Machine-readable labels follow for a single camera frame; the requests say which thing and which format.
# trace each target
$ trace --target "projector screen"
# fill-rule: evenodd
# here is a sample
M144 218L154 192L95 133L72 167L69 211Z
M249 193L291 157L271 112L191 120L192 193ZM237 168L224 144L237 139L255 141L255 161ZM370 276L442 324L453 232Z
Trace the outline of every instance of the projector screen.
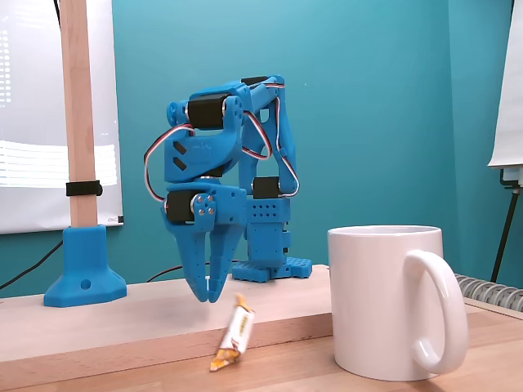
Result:
M123 223L111 0L87 0L98 222ZM0 234L70 225L64 79L51 0L0 0Z
M523 0L514 2L499 101L494 152L489 166L523 165Z

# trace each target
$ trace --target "red white black wire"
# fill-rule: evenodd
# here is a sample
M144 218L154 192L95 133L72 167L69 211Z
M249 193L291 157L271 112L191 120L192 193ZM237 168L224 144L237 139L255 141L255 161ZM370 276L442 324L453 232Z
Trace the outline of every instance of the red white black wire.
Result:
M151 154L169 137L174 135L176 132L179 131L189 131L191 135L194 135L194 128L190 124L181 124L176 125L175 127L172 127L168 131L164 132L158 139L154 141L154 143L147 149L147 151L144 154L144 164L145 164L145 185L147 186L147 190L149 190L150 195L157 201L163 202L165 198L154 192L153 187L150 184L149 179L149 158Z
M264 83L266 87L273 87L273 88L285 88L284 84L281 83ZM275 99L276 103L276 149L278 149L278 152L281 155L281 145L279 143L279 107L280 107L280 101L279 97L276 97ZM256 128L258 134L263 139L263 142L265 143L265 146L267 148L267 155L259 154L255 151L252 151L251 149L248 149L247 147L242 147L242 150L244 153L250 155L253 158L259 159L259 160L267 160L272 156L273 150L272 145L270 144L269 137L267 136L265 130L263 129L263 126L260 124L260 121L257 119L257 117L248 111L244 112L245 115L249 118L249 120L253 123L253 126ZM174 135L176 132L179 131L189 131L189 133L194 136L194 128L190 124L181 124L176 125L175 127L172 127L168 131L164 132L158 139L154 141L154 143L147 149L147 151L144 154L144 177L145 177L145 185L147 187L147 190L149 191L150 195L157 201L163 202L164 205L166 203L166 199L154 192L154 189L152 185L150 184L150 178L149 178L149 158L152 155L152 153L170 136ZM282 156L282 160L284 161L285 166L290 171L291 175L293 176L294 180L296 181L296 189L291 194L282 194L282 197L284 198L291 198L292 196L295 196L298 191L300 190L300 180L297 177L297 173L293 168L293 165L289 162L287 157Z

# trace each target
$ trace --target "snack wrapper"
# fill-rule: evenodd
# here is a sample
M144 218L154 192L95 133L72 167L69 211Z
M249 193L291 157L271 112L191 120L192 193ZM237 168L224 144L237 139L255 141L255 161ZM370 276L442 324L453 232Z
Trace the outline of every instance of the snack wrapper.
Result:
M211 362L211 372L236 362L245 352L253 323L254 311L247 306L245 298L241 294L237 294L235 312L230 319L220 348Z

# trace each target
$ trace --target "blue base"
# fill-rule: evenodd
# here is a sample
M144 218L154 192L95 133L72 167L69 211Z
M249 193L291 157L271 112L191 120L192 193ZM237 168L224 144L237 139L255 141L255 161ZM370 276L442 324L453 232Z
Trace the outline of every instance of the blue base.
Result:
M127 295L125 280L108 266L105 226L64 230L64 274L43 297L45 306L99 304Z
M265 283L278 278L309 278L312 273L312 261L287 257L279 268L259 267L248 261L241 261L232 267L232 278L249 282Z

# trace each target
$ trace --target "mounting hole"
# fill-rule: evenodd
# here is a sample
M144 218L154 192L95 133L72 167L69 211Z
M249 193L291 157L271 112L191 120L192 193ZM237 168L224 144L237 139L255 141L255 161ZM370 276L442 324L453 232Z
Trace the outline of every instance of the mounting hole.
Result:
M80 287L82 290L89 290L91 287L91 281L89 279L84 279L82 282L80 282Z
M266 123L269 119L269 109L260 110L260 123Z

